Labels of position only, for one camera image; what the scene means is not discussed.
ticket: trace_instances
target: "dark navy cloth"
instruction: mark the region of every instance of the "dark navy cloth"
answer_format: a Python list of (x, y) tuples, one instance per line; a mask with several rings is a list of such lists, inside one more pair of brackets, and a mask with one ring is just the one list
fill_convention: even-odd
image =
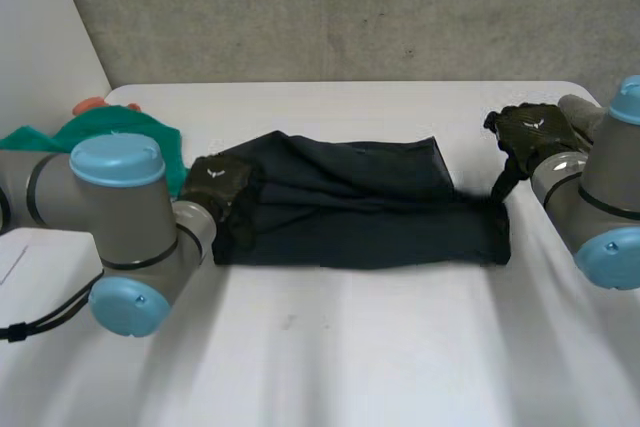
[(225, 156), (259, 175), (243, 197), (253, 200), (219, 226), (219, 264), (377, 269), (511, 255), (505, 206), (457, 192), (434, 138), (332, 144), (272, 132)]

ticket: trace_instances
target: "black cable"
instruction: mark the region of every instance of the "black cable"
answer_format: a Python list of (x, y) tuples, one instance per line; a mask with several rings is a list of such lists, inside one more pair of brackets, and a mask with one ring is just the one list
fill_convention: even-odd
[(102, 275), (103, 272), (94, 277), (60, 307), (40, 317), (38, 320), (28, 324), (25, 322), (12, 324), (8, 328), (0, 329), (0, 340), (18, 342), (31, 335), (47, 332), (71, 320), (87, 304), (91, 287), (93, 287), (93, 284), (95, 284)]
[(87, 285), (85, 285), (78, 292), (73, 294), (73, 296), (69, 300), (67, 300), (64, 304), (62, 304), (56, 310), (54, 310), (53, 312), (45, 315), (44, 317), (40, 317), (38, 320), (30, 322), (28, 325), (36, 326), (36, 325), (43, 324), (47, 320), (53, 319), (56, 315), (60, 314), (61, 312), (63, 312), (67, 308), (69, 308), (69, 306), (71, 306), (76, 300), (78, 300), (80, 297), (82, 297), (82, 294), (84, 294), (84, 293), (88, 292), (89, 290), (91, 290), (91, 287), (93, 287), (93, 284), (95, 284), (100, 279), (100, 277), (102, 277), (103, 274), (104, 274), (104, 272), (101, 272), (99, 275), (97, 275), (93, 279), (91, 279), (91, 281)]
[(47, 332), (48, 330), (55, 329), (56, 327), (61, 326), (65, 322), (73, 319), (73, 317), (82, 310), (82, 308), (87, 305), (89, 301), (89, 294), (87, 293), (83, 298), (81, 298), (73, 307), (71, 307), (67, 312), (58, 317), (57, 319), (52, 320), (47, 324), (37, 325), (33, 328), (31, 335), (41, 334), (42, 332)]

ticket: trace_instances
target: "gray wall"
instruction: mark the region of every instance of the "gray wall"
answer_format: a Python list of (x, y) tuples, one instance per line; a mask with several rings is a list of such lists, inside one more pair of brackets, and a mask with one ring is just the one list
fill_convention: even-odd
[(114, 87), (640, 73), (640, 0), (75, 0)]

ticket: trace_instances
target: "light blue cap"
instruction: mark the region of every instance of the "light blue cap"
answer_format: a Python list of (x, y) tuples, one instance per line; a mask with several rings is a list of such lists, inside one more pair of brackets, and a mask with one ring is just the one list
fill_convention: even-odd
[(127, 277), (105, 277), (91, 288), (89, 306), (105, 329), (119, 335), (153, 334), (171, 307), (160, 292)]
[(160, 146), (140, 134), (110, 134), (84, 140), (71, 151), (69, 165), (82, 180), (120, 188), (150, 184), (165, 171)]
[(640, 227), (614, 229), (589, 239), (574, 260), (600, 287), (636, 289), (640, 287)]
[(640, 75), (622, 81), (609, 113), (622, 122), (640, 125)]

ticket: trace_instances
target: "white table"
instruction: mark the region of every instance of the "white table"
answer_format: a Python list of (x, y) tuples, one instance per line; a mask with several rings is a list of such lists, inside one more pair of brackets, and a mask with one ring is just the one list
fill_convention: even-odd
[[(486, 192), (503, 156), (485, 115), (569, 93), (592, 100), (565, 82), (370, 82), (132, 85), (108, 101), (179, 128), (187, 163), (274, 129), (435, 135), (456, 185)], [(2, 425), (640, 425), (638, 294), (589, 284), (529, 185), (508, 208), (506, 268), (209, 265), (153, 337), (110, 334), (85, 309), (2, 343)], [(1, 247), (0, 274), (27, 250), (0, 286), (0, 325), (48, 312), (99, 270), (86, 235), (18, 231)]]

